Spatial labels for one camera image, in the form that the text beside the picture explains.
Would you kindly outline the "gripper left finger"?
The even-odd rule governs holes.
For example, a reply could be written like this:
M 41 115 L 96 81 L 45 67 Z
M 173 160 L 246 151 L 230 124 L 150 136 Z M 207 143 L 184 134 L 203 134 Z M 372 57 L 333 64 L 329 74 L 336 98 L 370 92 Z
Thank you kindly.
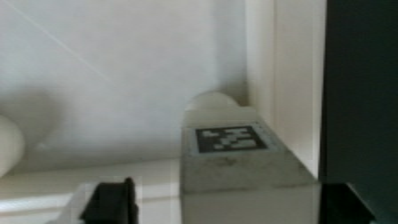
M 63 224 L 139 224 L 136 182 L 84 184 L 63 210 Z

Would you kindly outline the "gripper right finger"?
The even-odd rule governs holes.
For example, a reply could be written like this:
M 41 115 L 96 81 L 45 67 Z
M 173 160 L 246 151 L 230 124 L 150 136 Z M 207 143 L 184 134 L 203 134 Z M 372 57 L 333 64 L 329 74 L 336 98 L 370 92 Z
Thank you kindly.
M 377 224 L 377 217 L 347 183 L 322 185 L 319 224 Z

